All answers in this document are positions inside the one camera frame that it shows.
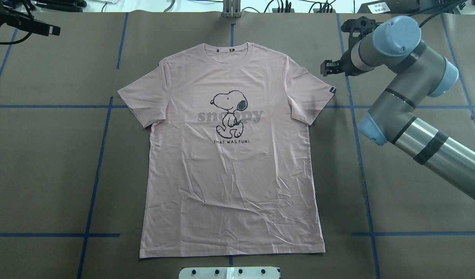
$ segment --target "white mounting plate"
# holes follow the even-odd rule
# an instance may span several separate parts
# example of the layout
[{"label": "white mounting plate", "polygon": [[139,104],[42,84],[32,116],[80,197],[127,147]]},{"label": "white mounting plate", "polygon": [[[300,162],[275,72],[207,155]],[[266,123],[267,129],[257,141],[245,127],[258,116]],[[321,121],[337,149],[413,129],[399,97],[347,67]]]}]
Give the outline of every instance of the white mounting plate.
[{"label": "white mounting plate", "polygon": [[184,268],[179,279],[280,279],[280,269],[274,267],[214,267]]}]

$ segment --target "cartoon dog's black ear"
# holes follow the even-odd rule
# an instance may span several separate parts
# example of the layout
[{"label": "cartoon dog's black ear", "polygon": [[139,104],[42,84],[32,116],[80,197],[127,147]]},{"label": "cartoon dog's black ear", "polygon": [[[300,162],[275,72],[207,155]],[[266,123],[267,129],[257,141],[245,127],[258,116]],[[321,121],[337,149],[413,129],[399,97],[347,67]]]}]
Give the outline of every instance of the cartoon dog's black ear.
[{"label": "cartoon dog's black ear", "polygon": [[248,107],[248,102],[247,102],[246,100],[242,100],[242,101],[240,101],[239,104],[237,105],[237,110],[243,111],[243,110],[245,110],[247,107]]}]

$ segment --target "white label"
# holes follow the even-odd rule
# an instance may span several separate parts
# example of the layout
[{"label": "white label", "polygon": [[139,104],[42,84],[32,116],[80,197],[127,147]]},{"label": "white label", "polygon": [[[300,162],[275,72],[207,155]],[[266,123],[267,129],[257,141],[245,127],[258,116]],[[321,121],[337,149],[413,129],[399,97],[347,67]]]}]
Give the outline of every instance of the white label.
[{"label": "white label", "polygon": [[389,7],[387,6],[386,2],[368,5],[368,8],[372,12],[372,14],[381,14],[386,11],[391,11],[391,9],[389,9]]}]

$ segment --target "short sleeve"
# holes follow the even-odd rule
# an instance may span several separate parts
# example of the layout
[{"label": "short sleeve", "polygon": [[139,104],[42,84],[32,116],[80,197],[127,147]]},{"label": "short sleeve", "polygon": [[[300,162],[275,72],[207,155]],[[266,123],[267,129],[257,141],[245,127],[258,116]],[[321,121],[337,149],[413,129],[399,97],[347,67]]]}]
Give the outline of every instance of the short sleeve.
[{"label": "short sleeve", "polygon": [[156,69],[118,90],[118,94],[146,128],[166,119],[171,85],[170,68],[164,59]]},{"label": "short sleeve", "polygon": [[287,57],[282,70],[291,118],[311,125],[335,93],[332,87]]}]

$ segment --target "white bracket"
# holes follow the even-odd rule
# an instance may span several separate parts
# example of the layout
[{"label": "white bracket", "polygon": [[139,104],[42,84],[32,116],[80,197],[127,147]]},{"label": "white bracket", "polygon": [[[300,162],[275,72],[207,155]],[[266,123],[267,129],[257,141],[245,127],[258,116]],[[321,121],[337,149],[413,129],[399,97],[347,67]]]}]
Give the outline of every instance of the white bracket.
[{"label": "white bracket", "polygon": [[179,279],[280,279],[280,268],[184,268],[179,273]]},{"label": "white bracket", "polygon": [[223,17],[241,17],[241,0],[223,0]]}]

